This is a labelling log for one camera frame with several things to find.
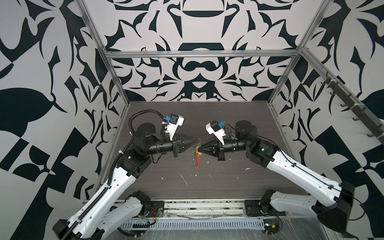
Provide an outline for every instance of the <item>brown work surface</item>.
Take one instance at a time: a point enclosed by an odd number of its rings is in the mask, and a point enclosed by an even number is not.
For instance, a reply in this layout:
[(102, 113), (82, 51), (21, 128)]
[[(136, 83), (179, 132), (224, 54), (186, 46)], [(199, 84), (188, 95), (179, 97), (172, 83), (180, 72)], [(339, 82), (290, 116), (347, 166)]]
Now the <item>brown work surface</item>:
[[(177, 132), (198, 137), (202, 143), (212, 137), (205, 130), (207, 123), (217, 119), (235, 127), (237, 121), (248, 120), (257, 127), (260, 136), (273, 140), (286, 151), (270, 109), (264, 101), (133, 102), (116, 149), (123, 149), (131, 138), (128, 128), (130, 116), (144, 109), (157, 110), (164, 116), (170, 116), (171, 113), (183, 116), (184, 123), (178, 127)], [(160, 132), (161, 119), (157, 115), (147, 113), (138, 116), (132, 123), (133, 128), (137, 129), (144, 122), (153, 123), (157, 132)], [(192, 147), (180, 153), (177, 158), (171, 152), (163, 155), (120, 198), (125, 199), (137, 190), (151, 198), (167, 199), (261, 197), (267, 189), (286, 194), (304, 194), (304, 190), (290, 180), (251, 162), (244, 151), (226, 153), (226, 160), (220, 162), (215, 157), (203, 154), (200, 156), (199, 168), (195, 167), (194, 158)]]

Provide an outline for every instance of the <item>yellow object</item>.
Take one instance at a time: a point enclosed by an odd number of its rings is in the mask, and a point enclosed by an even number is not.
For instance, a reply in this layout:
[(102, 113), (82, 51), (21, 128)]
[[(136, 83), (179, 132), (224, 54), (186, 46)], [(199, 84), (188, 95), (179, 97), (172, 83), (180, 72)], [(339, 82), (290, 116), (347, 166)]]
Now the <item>yellow object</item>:
[(198, 151), (199, 146), (196, 147), (196, 155), (201, 156), (201, 152)]

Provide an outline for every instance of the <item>patterned back wall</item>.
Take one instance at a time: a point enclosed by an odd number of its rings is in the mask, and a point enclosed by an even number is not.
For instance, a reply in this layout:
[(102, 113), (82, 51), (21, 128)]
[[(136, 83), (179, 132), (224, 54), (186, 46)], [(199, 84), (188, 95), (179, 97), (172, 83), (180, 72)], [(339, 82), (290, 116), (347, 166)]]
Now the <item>patterned back wall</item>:
[[(309, 50), (384, 119), (382, 0), (335, 0)], [(384, 145), (301, 58), (273, 103), (296, 159), (319, 174), (356, 187), (345, 238), (384, 238)]]
[(73, 0), (0, 2), (1, 239), (56, 239), (92, 195), (124, 103)]
[[(321, 0), (85, 0), (108, 51), (296, 49)], [(114, 59), (130, 101), (268, 100), (289, 57)]]

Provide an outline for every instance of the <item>black corrugated tube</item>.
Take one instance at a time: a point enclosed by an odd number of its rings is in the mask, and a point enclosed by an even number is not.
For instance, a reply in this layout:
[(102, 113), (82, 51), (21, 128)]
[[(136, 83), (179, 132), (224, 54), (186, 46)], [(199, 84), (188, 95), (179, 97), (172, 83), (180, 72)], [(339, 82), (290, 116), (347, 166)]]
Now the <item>black corrugated tube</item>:
[[(162, 121), (165, 121), (165, 118), (164, 116), (156, 111), (156, 110), (153, 110), (153, 109), (146, 109), (146, 110), (142, 110), (138, 113), (135, 113), (133, 114), (129, 120), (128, 120), (128, 127), (129, 127), (129, 130), (131, 131), (131, 134), (134, 133), (134, 130), (133, 130), (133, 127), (132, 127), (132, 121), (133, 119), (135, 119), (137, 116), (139, 115), (142, 115), (144, 113), (155, 113), (157, 114), (158, 116), (161, 117), (161, 120)], [(165, 124), (163, 124), (163, 126), (161, 127), (161, 131), (160, 131), (160, 135), (165, 137), (165, 132), (164, 132), (164, 129), (165, 129)], [(130, 141), (128, 142), (128, 144), (125, 146), (125, 148), (122, 150), (122, 152), (125, 152), (128, 150), (128, 148), (131, 146), (131, 144), (133, 143), (133, 138), (130, 139)], [(112, 165), (111, 165), (111, 168), (109, 169), (109, 174), (108, 174), (108, 181), (107, 181), (107, 184), (108, 186), (111, 185), (111, 182), (112, 182), (112, 178), (113, 178), (113, 171), (116, 167), (116, 164), (117, 162), (119, 161), (119, 159), (121, 158), (122, 156), (122, 153), (119, 153), (119, 155), (116, 157), (116, 159), (113, 161)], [(78, 217), (79, 220), (82, 220), (85, 215), (93, 208), (93, 206), (96, 205), (96, 203), (101, 199), (101, 197), (106, 193), (106, 191), (109, 189), (109, 187), (105, 187), (101, 192), (100, 194), (94, 199), (94, 201), (83, 211), (83, 213)], [(71, 226), (70, 228), (65, 232), (65, 234), (62, 236), (61, 240), (65, 240), (69, 234), (74, 230), (74, 228), (79, 224), (78, 221), (75, 221)]]

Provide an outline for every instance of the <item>black and white wallpaper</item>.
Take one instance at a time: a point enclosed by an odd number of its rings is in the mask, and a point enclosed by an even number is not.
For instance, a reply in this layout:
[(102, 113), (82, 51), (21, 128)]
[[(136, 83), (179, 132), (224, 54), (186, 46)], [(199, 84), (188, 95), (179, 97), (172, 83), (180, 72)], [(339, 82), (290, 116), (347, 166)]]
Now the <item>black and white wallpaper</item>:
[(113, 59), (130, 101), (268, 100), (289, 57)]
[(381, 119), (384, 119), (383, 20), (382, 0), (335, 0), (307, 45)]
[(344, 238), (384, 237), (384, 145), (346, 107), (324, 80), (300, 58), (273, 103), (294, 158), (332, 180), (348, 181), (355, 197)]
[(321, 0), (85, 2), (107, 50), (162, 51), (295, 49)]
[(55, 239), (92, 195), (124, 103), (73, 0), (0, 3), (2, 239)]

